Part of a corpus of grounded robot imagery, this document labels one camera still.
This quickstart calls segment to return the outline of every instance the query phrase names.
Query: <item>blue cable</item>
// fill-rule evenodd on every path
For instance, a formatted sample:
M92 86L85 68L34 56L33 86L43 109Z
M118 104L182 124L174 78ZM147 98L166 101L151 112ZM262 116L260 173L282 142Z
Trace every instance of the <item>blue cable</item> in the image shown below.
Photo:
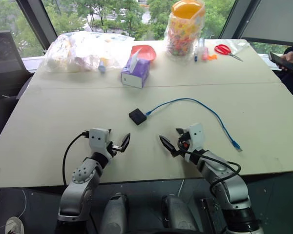
M163 103L163 104L161 104L161 105L155 107L153 110L146 112L145 115L146 115L146 116L149 116L149 115L151 115L151 113L152 113L153 111L155 111L156 109L160 108L161 106L164 106L164 105L166 105L166 104L170 104L170 103L173 103L173 102L176 102L176 101L182 101L182 100L195 101L196 103L198 103L198 104L204 106L206 109L208 109L210 112L212 112L212 113L216 116L217 120L218 120L219 123L220 123L220 126L221 126L222 129L224 130L225 134L226 134L227 137L229 138L229 140L230 140L231 144L234 146L234 148L235 148L237 151L239 151L239 152L242 151L242 149L241 149L241 147L239 146L239 144L238 144L235 140L233 140L232 137L230 136L229 132L227 131L227 129L226 129L224 123L222 122L221 118L219 117L219 115L217 115L217 113L214 112L211 108L209 108L208 106L206 106L205 104L201 103L200 101L198 101L198 100L196 100L196 99L188 98L188 97L184 97L184 98L178 98L178 99L175 99L175 100L172 100L172 101L168 101L168 102L165 102L165 103Z

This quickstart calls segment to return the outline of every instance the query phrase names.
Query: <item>orange lid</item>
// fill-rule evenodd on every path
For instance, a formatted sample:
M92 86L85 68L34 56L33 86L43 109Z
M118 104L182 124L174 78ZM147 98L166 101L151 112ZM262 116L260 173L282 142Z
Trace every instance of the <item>orange lid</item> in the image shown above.
M171 7L171 12L179 18L191 19L202 8L203 4L197 0L181 0Z

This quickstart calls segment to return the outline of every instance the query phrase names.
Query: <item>black cable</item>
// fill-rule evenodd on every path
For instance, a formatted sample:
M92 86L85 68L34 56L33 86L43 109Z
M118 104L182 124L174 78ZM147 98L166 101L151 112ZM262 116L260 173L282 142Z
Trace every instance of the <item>black cable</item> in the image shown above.
M220 183L220 182L223 182L223 181L226 180L226 179L230 179L230 178L232 178L232 177L234 177L234 176L236 176L236 175L239 175L239 172L241 171L241 166L240 166L239 164L235 163L235 162L229 162L229 161L228 161L229 164L232 164L232 165L237 166L237 167L238 167L237 170L235 170L234 168L232 168L232 167L229 166L228 164L226 164L226 163L224 163L224 162L222 162L222 161L219 161L219 160L217 160L217 159L214 159L214 158L211 158L211 157L208 157L208 156L204 156L204 155L201 155L201 154L199 154L199 153L189 152L189 151L183 149L183 148L180 146L180 144L181 144L181 141L180 141L180 140L178 140L178 143L177 143L177 144L178 144L178 148L179 148L182 152L184 152L184 153L186 153L186 154L190 154L190 155L197 156L197 157L199 157L199 158L201 157L201 158L205 158L205 159L208 159L208 160L211 160L211 161L217 162L217 163L219 163L219 164L221 164L221 165L227 167L228 169L230 169L230 170L233 172L233 174L231 174L231 175L229 175L229 176L226 176L226 177L224 177L224 178L221 178L221 179L219 179L219 180L217 180L217 181L211 183L211 185L209 186L209 191L210 191L210 193L211 193L214 197L216 197L216 195L215 195L215 193L212 191L212 189L213 189L213 187L214 187L216 184L218 184L218 183Z
M66 151L65 151L65 154L64 154L64 157L63 157L63 164L62 164L62 176L63 176L63 184L65 186L67 186L67 183L66 183L66 179L65 179L65 161L66 161L66 157L67 157L67 153L69 151L69 148L72 146L72 144L74 144L74 142L80 138L81 136L84 136L84 133L80 133L75 139L72 140L72 142L68 145Z
M94 230L96 231L96 234L99 234L98 229L97 229L97 226L96 226L96 223L94 222L94 219L92 217L91 212L90 212L90 219L91 219L91 222L93 224Z

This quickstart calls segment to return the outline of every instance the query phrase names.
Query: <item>floor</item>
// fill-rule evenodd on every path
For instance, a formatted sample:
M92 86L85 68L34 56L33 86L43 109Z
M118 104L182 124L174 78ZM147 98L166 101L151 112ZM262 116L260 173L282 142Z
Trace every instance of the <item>floor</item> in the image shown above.
M96 226L99 227L105 204L116 192L126 193L129 198L129 229L161 228L161 199L167 194L178 194L181 180L152 181L100 185L95 192L92 207ZM201 231L207 230L202 215L201 198L211 197L208 183L203 179L185 180L180 198L188 204ZM286 173L260 181L249 182L249 195L257 218L261 219L265 234L293 234L293 173ZM52 234L56 220L59 195L24 189L27 206L21 220L26 234ZM24 194L21 189L0 190L0 226L11 216L18 216L24 209ZM215 229L224 226L221 210L212 206ZM91 223L89 233L95 233Z

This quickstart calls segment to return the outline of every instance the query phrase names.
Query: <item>black adapter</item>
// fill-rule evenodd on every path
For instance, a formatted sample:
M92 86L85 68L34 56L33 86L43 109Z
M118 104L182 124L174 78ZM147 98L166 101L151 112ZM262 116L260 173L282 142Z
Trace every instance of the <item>black adapter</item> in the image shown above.
M129 113L129 117L135 122L135 124L139 125L140 123L146 121L147 117L143 114L138 108Z

